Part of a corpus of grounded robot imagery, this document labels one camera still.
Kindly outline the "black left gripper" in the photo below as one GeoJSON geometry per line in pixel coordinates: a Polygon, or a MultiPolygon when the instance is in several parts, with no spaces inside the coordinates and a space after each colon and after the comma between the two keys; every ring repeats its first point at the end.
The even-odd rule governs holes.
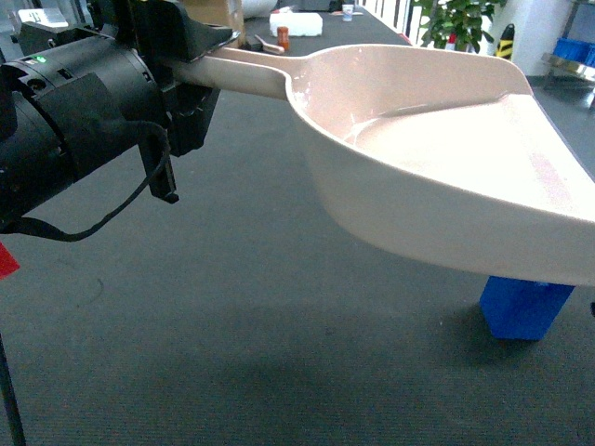
{"type": "Polygon", "coordinates": [[[96,31],[113,38],[113,46],[142,65],[148,86],[126,85],[113,73],[103,79],[115,85],[99,95],[115,98],[91,119],[92,139],[99,144],[93,165],[99,167],[138,146],[146,172],[142,185],[152,196],[175,203],[176,182],[170,162],[202,148],[219,89],[176,79],[170,63],[201,59],[235,42],[240,32],[195,20],[183,1],[90,1],[87,9],[96,31]]]}

